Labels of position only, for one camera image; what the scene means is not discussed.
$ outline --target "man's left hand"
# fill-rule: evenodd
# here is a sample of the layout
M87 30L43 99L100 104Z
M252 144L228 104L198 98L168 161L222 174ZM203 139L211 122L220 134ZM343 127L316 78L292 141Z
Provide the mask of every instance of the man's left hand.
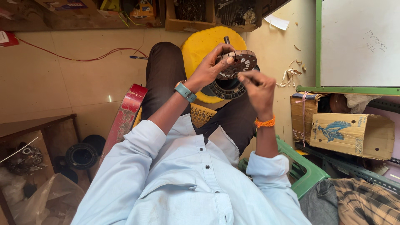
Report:
M193 93L197 93L206 85L211 84L219 72L225 70L234 61L232 57L229 57L221 60L217 65L215 65L217 57L221 55L221 53L227 54L233 51L235 51L235 48L232 45L219 43L217 47L204 57L184 85Z

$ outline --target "teal watch strap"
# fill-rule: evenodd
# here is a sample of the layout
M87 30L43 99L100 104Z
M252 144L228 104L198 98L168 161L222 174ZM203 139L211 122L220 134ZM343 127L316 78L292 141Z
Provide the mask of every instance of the teal watch strap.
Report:
M175 90L179 92L186 100L188 100L190 103L194 102L194 100L197 98L197 96L191 92L185 85L182 83L179 83Z

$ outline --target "man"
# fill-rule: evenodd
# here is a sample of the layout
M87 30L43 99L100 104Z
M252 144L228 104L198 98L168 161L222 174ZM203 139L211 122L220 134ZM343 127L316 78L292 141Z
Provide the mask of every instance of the man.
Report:
M182 87L180 49L168 42L152 48L143 120L105 157L73 225L310 224L290 189L288 159L278 153L272 127L275 79L255 70L239 74L247 94L200 129L191 123L188 99L233 63L231 57L215 65L218 55L232 51L219 44ZM251 181L235 167L253 137L256 117L261 127L247 167Z

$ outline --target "pink strap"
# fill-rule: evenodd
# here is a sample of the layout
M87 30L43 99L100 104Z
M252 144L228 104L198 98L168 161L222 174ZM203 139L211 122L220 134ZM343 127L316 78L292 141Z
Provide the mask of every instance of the pink strap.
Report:
M296 101L295 103L300 103L300 102L302 102L302 104L303 104L303 133L300 133L300 136L303 138L303 147L305 147L306 146L306 138L305 138L305 134L306 134L306 122L305 122L305 119L304 119L304 112L305 112L305 110L306 110L306 105L303 103L303 102L305 102L306 101L306 96L307 96L307 94L308 94L308 92L304 92L304 95L303 95L303 100L301 100L301 101Z

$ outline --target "hand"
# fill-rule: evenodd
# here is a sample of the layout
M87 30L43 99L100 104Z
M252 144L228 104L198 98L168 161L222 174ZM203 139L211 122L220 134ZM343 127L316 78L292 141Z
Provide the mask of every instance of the hand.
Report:
M235 51L235 48L230 44L219 43L210 53L204 57L199 66L190 76L188 81L185 82L185 86L193 93L197 93L206 85L211 84L219 72L225 70L229 65L233 64L233 58L229 57L220 61L215 65L217 57L221 53L229 53Z
M273 119L272 104L276 79L267 77L256 70L240 72L238 79L247 89L250 103L257 112L258 120L264 122Z

